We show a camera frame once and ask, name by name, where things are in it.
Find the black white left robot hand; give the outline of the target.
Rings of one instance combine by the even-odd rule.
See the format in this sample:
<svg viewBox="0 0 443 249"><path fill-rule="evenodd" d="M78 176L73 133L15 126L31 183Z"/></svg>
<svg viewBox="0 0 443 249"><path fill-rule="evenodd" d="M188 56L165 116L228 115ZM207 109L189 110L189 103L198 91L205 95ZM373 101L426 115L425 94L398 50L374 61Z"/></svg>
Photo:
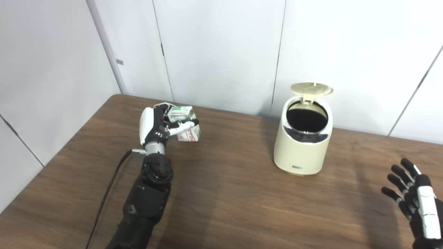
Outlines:
<svg viewBox="0 0 443 249"><path fill-rule="evenodd" d="M176 106L163 102L146 107L140 117L140 144L165 143L170 137L179 135L199 125L191 106Z"/></svg>

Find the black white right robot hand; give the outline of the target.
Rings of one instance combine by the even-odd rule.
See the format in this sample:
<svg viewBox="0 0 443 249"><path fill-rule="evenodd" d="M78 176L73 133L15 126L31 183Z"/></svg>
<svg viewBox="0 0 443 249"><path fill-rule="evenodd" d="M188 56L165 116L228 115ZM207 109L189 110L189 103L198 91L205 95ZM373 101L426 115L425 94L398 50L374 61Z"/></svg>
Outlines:
<svg viewBox="0 0 443 249"><path fill-rule="evenodd" d="M443 203L437 198L428 175L422 173L409 159L391 166L387 175L398 191L383 186L382 194L397 203L408 219L414 236L413 249L441 249L443 247Z"/></svg>

